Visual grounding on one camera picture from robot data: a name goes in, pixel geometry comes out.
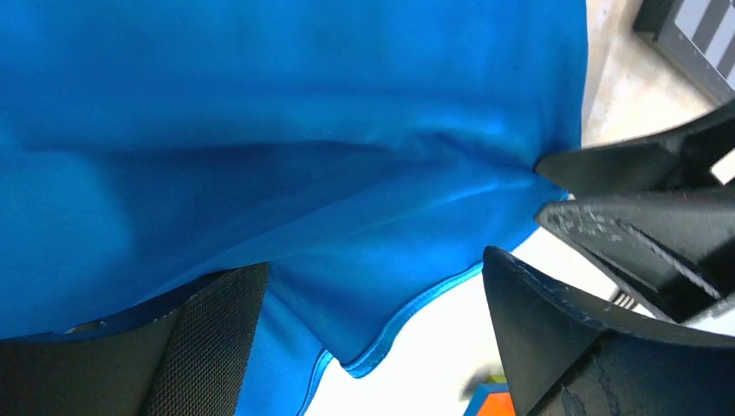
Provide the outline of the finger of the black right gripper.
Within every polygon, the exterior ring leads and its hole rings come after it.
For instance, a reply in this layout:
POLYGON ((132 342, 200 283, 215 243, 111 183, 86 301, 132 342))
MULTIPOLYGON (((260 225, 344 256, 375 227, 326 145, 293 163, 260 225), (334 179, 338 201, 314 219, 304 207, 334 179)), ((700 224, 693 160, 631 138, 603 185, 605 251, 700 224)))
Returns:
POLYGON ((730 101, 666 131, 546 155, 535 172, 575 196, 719 187, 711 168, 733 149, 730 101))
POLYGON ((732 189, 553 202, 536 221, 662 320, 734 309, 732 189))

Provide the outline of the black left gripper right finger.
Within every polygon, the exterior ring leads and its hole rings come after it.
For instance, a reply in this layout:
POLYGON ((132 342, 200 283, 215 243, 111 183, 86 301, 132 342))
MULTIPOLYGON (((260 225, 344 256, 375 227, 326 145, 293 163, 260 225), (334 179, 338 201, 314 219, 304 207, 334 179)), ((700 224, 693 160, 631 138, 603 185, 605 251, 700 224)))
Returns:
POLYGON ((623 309, 498 247, 483 261, 517 414, 733 414, 732 337, 623 309))

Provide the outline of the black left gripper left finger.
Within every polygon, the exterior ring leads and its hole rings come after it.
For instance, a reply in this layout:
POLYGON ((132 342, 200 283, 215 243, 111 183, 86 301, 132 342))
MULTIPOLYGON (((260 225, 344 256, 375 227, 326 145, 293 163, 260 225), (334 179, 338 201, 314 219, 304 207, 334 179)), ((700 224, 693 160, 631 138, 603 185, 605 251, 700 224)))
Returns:
POLYGON ((4 415, 232 415, 270 268, 202 276, 64 333, 1 343, 4 415))

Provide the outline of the blue cloth napkin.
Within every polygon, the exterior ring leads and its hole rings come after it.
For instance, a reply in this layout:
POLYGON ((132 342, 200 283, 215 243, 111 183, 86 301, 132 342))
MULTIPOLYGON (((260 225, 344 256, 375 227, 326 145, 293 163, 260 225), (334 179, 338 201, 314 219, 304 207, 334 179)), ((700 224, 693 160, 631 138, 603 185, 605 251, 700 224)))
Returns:
POLYGON ((301 415, 514 250, 581 143, 583 1, 4 1, 1 336, 270 266, 238 415, 301 415))

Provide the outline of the colourful toy brick assembly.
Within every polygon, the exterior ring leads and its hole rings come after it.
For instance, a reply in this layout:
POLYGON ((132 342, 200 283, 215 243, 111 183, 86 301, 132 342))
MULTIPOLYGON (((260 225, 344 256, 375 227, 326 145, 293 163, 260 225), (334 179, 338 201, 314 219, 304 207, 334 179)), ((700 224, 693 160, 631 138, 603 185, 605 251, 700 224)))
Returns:
POLYGON ((464 416, 515 416, 507 379, 503 374, 490 375, 472 395, 464 416))

